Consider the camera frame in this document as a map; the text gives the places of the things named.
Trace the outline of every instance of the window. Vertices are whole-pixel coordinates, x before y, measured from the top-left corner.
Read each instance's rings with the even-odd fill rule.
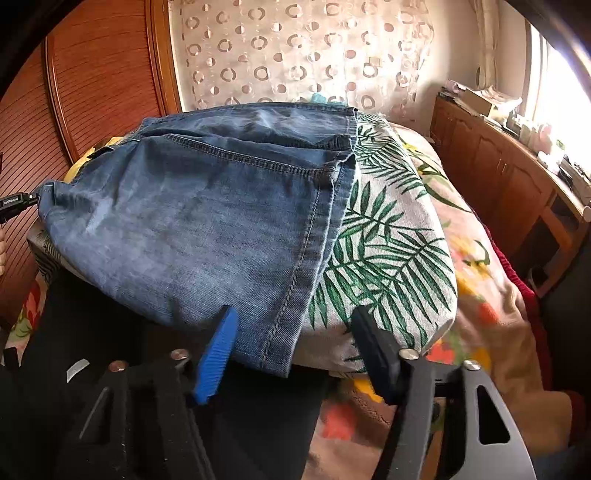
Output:
[[[535,28],[530,34],[530,84],[523,114],[538,124],[551,124],[553,137],[589,175],[591,100],[564,57]]]

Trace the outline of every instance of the yellow fabric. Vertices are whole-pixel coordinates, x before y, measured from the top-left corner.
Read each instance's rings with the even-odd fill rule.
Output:
[[[111,137],[111,139],[105,144],[105,146],[115,145],[122,138],[123,137]],[[86,150],[84,152],[84,154],[80,157],[80,159],[70,167],[70,170],[68,170],[68,172],[66,173],[66,176],[64,176],[65,183],[70,183],[72,180],[74,180],[74,177],[76,175],[78,175],[78,172],[80,171],[82,165],[84,165],[86,162],[88,162],[90,160],[88,158],[88,156],[92,155],[94,152],[95,152],[94,147],[90,147],[88,150]]]

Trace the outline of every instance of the black clamp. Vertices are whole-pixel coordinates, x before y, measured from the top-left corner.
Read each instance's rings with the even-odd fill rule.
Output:
[[[6,223],[30,206],[36,205],[39,196],[36,193],[19,192],[0,198],[0,225]]]
[[[111,362],[61,447],[55,478],[215,480],[193,408],[217,390],[238,314],[226,306],[215,323],[205,349],[136,367]]]
[[[420,478],[440,397],[446,411],[436,479],[535,480],[519,430],[478,362],[445,365],[401,348],[366,307],[353,312],[351,331],[375,392],[398,406],[372,480]]]

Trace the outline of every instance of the box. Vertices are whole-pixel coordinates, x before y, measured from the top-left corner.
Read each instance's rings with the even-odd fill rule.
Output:
[[[486,90],[466,90],[460,93],[461,100],[477,113],[504,123],[512,110],[520,103],[521,98],[513,98],[497,92],[493,87]]]

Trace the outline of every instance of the human hand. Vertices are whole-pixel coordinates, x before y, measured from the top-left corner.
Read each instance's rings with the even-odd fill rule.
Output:
[[[0,228],[0,277],[4,275],[4,265],[6,264],[6,242],[4,241],[4,230]]]

